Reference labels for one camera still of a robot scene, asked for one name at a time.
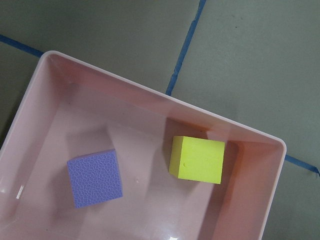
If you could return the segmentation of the yellow-green foam block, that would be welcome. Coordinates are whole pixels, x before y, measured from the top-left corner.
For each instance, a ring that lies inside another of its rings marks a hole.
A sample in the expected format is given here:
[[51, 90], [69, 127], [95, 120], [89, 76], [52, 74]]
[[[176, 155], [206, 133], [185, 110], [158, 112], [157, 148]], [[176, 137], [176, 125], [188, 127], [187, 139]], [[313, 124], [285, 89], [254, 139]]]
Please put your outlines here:
[[178, 179], [220, 184], [225, 146], [223, 141], [174, 136], [168, 171]]

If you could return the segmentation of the pink plastic bin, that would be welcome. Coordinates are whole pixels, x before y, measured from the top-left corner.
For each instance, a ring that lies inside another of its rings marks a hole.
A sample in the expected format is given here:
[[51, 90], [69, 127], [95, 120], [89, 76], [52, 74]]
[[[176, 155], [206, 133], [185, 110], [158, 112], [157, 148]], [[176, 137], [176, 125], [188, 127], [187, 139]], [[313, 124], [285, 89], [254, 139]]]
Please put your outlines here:
[[[174, 136], [225, 142], [221, 184], [169, 173]], [[67, 161], [115, 149], [123, 196], [75, 208]], [[3, 240], [260, 240], [283, 140], [57, 51], [0, 150]]]

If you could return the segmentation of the purple foam block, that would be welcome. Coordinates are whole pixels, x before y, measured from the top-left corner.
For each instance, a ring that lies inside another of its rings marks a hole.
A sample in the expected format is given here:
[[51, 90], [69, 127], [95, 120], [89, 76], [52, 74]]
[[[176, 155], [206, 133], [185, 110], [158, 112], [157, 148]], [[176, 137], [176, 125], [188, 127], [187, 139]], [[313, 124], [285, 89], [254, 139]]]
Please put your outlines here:
[[88, 207], [123, 196], [115, 149], [90, 153], [67, 161], [76, 208]]

